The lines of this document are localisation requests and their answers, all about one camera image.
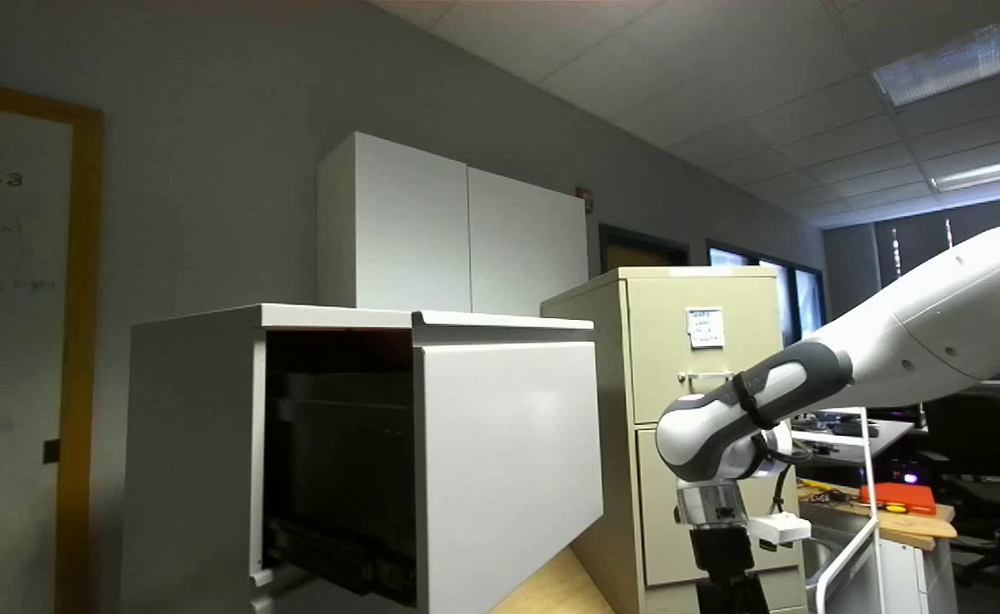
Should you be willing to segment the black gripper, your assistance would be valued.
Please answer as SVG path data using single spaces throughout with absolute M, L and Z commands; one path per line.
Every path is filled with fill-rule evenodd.
M 749 541 L 739 524 L 695 524 L 689 541 L 703 569 L 695 583 L 699 614 L 766 614 Z

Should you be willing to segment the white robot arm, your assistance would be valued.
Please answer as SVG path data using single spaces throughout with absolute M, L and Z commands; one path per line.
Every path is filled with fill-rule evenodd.
M 809 410 L 929 402 L 996 371 L 1000 227 L 989 227 L 723 384 L 670 402 L 655 454 L 680 482 L 680 519 L 703 569 L 699 614 L 766 614 L 739 503 L 739 482 L 766 458 L 765 428 Z

